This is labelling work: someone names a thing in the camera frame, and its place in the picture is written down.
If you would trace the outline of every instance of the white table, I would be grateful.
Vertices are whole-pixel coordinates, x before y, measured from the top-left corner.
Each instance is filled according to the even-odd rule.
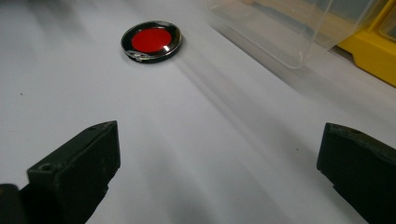
[[[316,169],[322,132],[396,147],[396,90],[332,52],[296,71],[259,63],[208,17],[194,0],[1,1],[0,183],[22,188],[29,167],[115,119],[121,168],[88,223],[365,223]],[[151,20],[184,45],[132,62],[120,39]]]

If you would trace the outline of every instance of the red button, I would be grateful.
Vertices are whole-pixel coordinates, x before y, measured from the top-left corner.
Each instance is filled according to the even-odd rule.
[[[149,28],[140,31],[132,38],[132,46],[138,51],[151,53],[163,49],[171,40],[172,36],[168,31],[161,28]]]

